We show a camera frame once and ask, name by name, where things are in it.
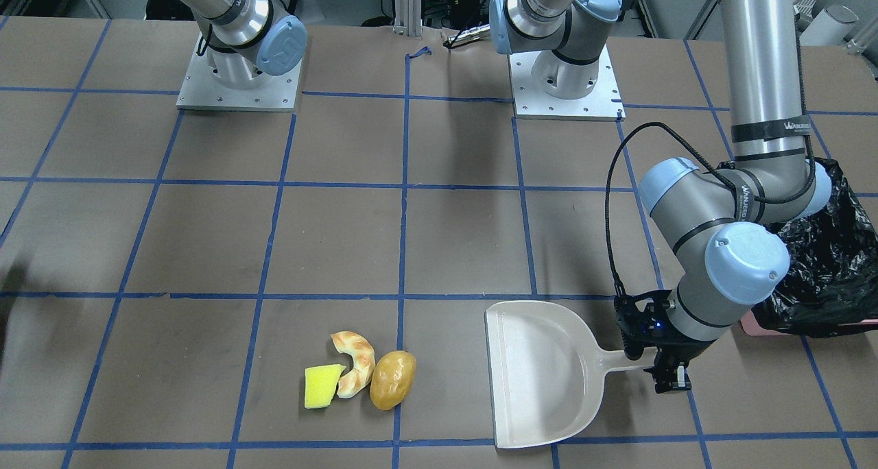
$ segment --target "trash bag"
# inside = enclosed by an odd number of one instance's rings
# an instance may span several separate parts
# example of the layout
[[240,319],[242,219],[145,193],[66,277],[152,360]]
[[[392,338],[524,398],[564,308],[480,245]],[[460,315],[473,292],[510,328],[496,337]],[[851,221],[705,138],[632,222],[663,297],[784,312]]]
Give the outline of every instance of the trash bag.
[[836,160],[816,159],[832,180],[827,206],[812,216],[772,224],[790,251],[790,271],[753,307],[762,328],[809,337],[878,329],[878,234]]

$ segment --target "dustpan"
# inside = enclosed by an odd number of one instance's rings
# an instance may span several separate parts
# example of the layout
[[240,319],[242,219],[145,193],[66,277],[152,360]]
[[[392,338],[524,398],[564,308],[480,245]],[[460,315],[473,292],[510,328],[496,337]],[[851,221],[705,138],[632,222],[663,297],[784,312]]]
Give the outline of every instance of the dustpan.
[[601,407],[604,377],[652,366],[599,347],[586,322],[559,304],[504,301],[485,312],[495,444],[501,449],[573,437]]

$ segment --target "yellow sponge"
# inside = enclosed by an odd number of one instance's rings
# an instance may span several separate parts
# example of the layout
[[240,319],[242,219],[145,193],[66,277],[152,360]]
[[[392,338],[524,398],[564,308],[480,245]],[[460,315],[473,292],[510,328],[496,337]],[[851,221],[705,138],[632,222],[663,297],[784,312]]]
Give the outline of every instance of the yellow sponge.
[[305,409],[329,406],[344,368],[343,365],[305,368]]

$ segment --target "white cylinder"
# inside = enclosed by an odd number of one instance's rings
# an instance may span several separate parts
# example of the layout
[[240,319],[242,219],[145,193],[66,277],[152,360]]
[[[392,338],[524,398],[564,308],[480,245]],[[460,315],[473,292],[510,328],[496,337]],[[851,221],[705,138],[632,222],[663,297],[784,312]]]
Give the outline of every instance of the white cylinder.
[[802,45],[842,45],[858,17],[846,6],[831,4],[808,25],[799,41]]

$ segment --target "metal mounting plate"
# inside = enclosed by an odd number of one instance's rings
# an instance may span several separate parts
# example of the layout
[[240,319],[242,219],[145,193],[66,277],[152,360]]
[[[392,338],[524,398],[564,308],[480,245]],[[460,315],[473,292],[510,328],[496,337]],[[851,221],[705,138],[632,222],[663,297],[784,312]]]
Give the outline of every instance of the metal mounting plate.
[[595,88],[586,97],[574,100],[549,96],[530,75],[540,51],[517,53],[509,56],[509,75],[515,99],[515,116],[523,119],[581,119],[587,121],[615,121],[625,118],[619,86],[606,47],[601,51],[601,75]]
[[294,112],[302,63],[280,76],[258,76],[255,88],[229,88],[213,76],[207,54],[192,53],[189,68],[176,98],[178,109],[253,110],[254,112]]

